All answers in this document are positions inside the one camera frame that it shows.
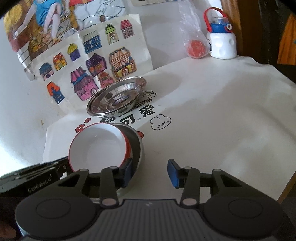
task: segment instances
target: red and white bowl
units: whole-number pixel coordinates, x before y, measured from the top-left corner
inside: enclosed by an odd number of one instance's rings
[[[119,167],[130,157],[128,138],[107,123],[86,127],[73,139],[69,149],[69,164],[74,172],[86,168],[90,173],[99,173],[106,167]]]

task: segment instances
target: ribbed gray panel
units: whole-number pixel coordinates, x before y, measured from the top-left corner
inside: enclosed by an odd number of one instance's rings
[[[234,241],[210,229],[195,210],[174,200],[126,200],[104,210],[95,224],[69,241]],[[276,241],[274,237],[262,241]],[[25,237],[23,241],[36,241]]]

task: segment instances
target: finger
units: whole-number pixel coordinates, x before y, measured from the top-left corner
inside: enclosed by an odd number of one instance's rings
[[[0,237],[4,239],[12,239],[17,235],[17,232],[14,228],[8,224],[0,221]]]

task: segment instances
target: red ball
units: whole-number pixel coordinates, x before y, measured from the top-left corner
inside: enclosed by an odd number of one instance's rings
[[[190,40],[187,45],[187,53],[192,58],[200,58],[205,55],[206,47],[203,42],[199,40]]]

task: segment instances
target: white wall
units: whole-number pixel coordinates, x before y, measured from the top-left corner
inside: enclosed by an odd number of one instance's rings
[[[187,57],[180,34],[177,2],[141,7],[126,0],[127,13],[141,16],[144,35],[154,68]],[[221,8],[220,0],[194,0],[202,29],[206,32],[203,12]],[[0,176],[42,161],[46,128],[62,113],[52,109],[47,90],[30,82],[11,50],[0,20]]]

